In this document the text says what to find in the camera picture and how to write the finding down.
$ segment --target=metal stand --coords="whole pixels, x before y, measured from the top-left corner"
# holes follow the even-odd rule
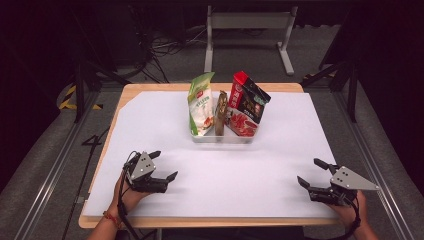
[[[268,28],[284,29],[284,39],[277,43],[278,51],[283,60],[287,75],[293,75],[294,70],[287,54],[287,45],[296,18],[297,7],[292,7],[291,12],[275,13],[212,13],[208,6],[207,33],[208,42],[205,57],[205,72],[212,71],[213,41],[212,29],[236,29],[236,28]]]

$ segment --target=white paper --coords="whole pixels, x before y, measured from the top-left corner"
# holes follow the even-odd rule
[[[140,93],[119,111],[83,215],[101,216],[108,208],[132,151],[160,150],[152,176],[178,175],[166,193],[143,199],[131,215],[334,218],[297,182],[299,175],[313,186],[328,187],[330,172],[313,159],[335,164],[309,94],[269,95],[253,142],[220,144],[192,141],[187,92]]]

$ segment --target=gray floor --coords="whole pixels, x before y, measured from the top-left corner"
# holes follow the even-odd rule
[[[275,32],[265,31],[259,37],[234,31],[216,34],[213,62],[216,75],[213,81],[231,82],[233,73],[244,70],[256,82],[301,82],[304,75],[318,71],[317,67],[337,30],[337,26],[293,30],[288,52],[294,76],[287,76],[284,72],[275,45],[278,36]],[[203,72],[204,54],[205,44],[200,41],[159,60],[170,82],[189,82]],[[153,66],[149,65],[148,69],[161,78]],[[153,82],[143,74],[130,80],[134,83]],[[380,194],[366,192],[369,220],[380,239],[424,239],[421,227],[424,199],[406,174],[366,94],[359,86],[358,122],[352,124],[344,110],[345,91],[331,93],[326,83],[320,81],[305,91],[312,96],[338,164],[346,165],[382,186]],[[0,195],[0,239],[87,237],[90,230],[78,225],[82,204],[77,196],[87,198],[103,145],[95,149],[88,162],[90,146],[81,144],[93,135],[100,136],[108,128],[121,91],[122,87],[117,84],[105,83],[100,93],[90,95],[93,102],[103,104],[103,109],[87,112],[78,124],[73,123],[75,110],[61,110]],[[58,103],[62,99],[63,94],[58,96]],[[72,130],[79,130],[78,134],[73,135]],[[73,144],[69,148],[64,147],[70,142]],[[66,156],[62,164],[59,156]],[[39,200],[39,193],[45,198]],[[36,200],[42,204],[33,205]],[[69,216],[70,225],[65,233]],[[339,225],[306,226],[304,231],[306,236],[329,238],[342,234],[343,228]]]

